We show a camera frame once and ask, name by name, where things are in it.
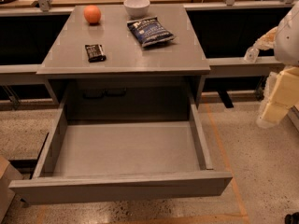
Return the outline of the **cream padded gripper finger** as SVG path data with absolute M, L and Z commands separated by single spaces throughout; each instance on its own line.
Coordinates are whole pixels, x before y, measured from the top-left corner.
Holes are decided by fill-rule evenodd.
M 299 103 L 299 67 L 286 66 L 279 73 L 271 72 L 263 95 L 256 123 L 267 129 L 280 124 L 289 110 Z

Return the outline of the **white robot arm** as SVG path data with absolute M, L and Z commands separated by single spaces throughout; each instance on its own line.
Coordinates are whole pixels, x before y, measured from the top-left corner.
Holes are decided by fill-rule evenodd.
M 278 125 L 299 102 L 299 2 L 279 25 L 254 43 L 257 49 L 273 49 L 275 58 L 285 65 L 266 81 L 266 95 L 260 106 L 257 124 L 261 128 Z

